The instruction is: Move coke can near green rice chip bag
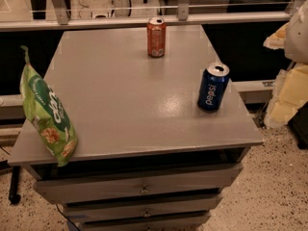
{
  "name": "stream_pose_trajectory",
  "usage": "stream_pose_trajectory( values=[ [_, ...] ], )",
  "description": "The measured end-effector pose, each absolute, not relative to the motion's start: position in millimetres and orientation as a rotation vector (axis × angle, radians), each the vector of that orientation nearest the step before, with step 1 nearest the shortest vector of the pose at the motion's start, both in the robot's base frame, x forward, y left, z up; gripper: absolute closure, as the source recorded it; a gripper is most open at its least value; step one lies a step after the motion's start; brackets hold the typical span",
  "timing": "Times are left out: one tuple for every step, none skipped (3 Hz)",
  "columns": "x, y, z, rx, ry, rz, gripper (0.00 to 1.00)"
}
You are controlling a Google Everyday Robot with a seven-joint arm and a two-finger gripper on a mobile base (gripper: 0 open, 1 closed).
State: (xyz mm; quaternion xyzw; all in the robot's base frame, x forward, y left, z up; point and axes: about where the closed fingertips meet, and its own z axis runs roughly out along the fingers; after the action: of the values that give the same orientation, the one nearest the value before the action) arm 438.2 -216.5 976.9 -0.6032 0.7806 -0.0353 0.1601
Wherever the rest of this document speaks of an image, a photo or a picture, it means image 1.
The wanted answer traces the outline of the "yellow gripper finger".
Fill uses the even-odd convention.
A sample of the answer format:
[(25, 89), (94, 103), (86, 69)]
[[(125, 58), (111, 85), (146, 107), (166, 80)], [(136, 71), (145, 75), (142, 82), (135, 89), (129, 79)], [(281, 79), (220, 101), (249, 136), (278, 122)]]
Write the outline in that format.
[(286, 125), (308, 102), (308, 65), (296, 64), (289, 71), (281, 69), (274, 82), (264, 123), (268, 128)]
[(288, 25), (289, 23), (285, 23), (275, 33), (267, 37), (263, 45), (272, 50), (283, 49)]

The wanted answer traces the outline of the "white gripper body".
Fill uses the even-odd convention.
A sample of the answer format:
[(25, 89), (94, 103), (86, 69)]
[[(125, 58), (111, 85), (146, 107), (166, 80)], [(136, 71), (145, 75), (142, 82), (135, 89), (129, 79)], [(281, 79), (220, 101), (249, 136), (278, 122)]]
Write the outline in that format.
[(308, 0), (292, 16), (286, 28), (285, 57), (308, 64)]

